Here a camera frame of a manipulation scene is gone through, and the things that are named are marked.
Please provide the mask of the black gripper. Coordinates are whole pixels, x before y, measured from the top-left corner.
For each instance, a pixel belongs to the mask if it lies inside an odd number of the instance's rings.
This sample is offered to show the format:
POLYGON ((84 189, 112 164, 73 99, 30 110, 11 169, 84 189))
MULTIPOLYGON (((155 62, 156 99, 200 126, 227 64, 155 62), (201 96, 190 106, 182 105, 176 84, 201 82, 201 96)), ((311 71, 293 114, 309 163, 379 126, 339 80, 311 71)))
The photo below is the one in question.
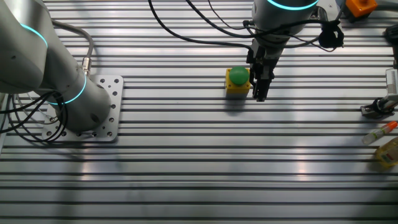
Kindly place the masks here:
POLYGON ((269 87, 274 79, 273 67, 282 55, 281 48, 261 45, 259 42, 252 42, 247 56, 247 63, 251 64, 250 81, 253 86, 253 95, 257 95, 257 101, 265 101, 269 87), (263 64, 261 72, 257 73, 259 65, 263 64))

